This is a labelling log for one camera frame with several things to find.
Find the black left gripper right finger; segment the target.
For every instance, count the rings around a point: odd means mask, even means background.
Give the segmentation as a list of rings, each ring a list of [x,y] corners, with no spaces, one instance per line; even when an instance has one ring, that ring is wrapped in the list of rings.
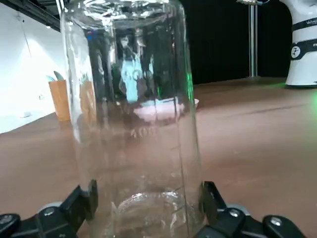
[[[302,231],[289,219],[266,215],[254,219],[242,206],[226,205],[212,181],[203,183],[202,209],[208,224],[196,234],[197,238],[305,238]]]

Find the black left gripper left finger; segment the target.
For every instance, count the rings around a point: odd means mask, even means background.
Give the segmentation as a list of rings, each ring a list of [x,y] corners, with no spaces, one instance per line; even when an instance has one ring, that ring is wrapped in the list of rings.
[[[94,219],[98,207],[98,186],[91,180],[88,190],[77,186],[60,205],[43,208],[22,220],[19,214],[0,215],[2,238],[76,238],[84,223]]]

